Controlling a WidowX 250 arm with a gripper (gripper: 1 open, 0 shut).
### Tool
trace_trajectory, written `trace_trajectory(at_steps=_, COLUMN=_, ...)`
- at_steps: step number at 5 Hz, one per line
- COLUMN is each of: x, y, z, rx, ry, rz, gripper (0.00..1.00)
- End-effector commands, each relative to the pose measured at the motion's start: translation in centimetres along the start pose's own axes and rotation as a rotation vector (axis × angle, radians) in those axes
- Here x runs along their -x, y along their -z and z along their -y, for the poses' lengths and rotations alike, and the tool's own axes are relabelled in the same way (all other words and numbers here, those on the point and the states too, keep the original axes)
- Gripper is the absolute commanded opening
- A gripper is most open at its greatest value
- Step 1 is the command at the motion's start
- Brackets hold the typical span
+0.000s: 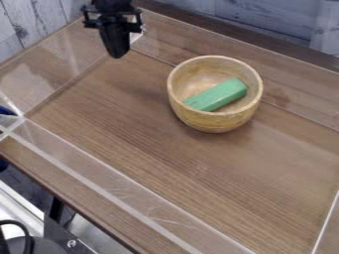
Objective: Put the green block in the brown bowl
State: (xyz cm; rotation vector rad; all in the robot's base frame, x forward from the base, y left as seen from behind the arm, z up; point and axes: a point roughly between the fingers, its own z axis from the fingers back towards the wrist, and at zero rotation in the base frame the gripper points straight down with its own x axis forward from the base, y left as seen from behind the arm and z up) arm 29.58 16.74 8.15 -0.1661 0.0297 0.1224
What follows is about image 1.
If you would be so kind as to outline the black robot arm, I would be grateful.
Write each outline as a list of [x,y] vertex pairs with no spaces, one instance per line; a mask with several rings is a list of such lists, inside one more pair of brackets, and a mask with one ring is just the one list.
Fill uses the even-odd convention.
[[130,34],[142,33],[141,10],[132,0],[90,0],[81,12],[84,27],[97,29],[109,56],[120,59],[129,51]]

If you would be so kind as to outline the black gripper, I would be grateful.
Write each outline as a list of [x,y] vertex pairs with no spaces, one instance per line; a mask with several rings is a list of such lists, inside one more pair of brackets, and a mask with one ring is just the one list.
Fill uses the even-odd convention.
[[[116,59],[129,51],[129,33],[142,33],[141,10],[129,6],[125,11],[102,12],[93,6],[82,5],[84,26],[98,29],[108,54]],[[117,26],[117,43],[110,25]]]

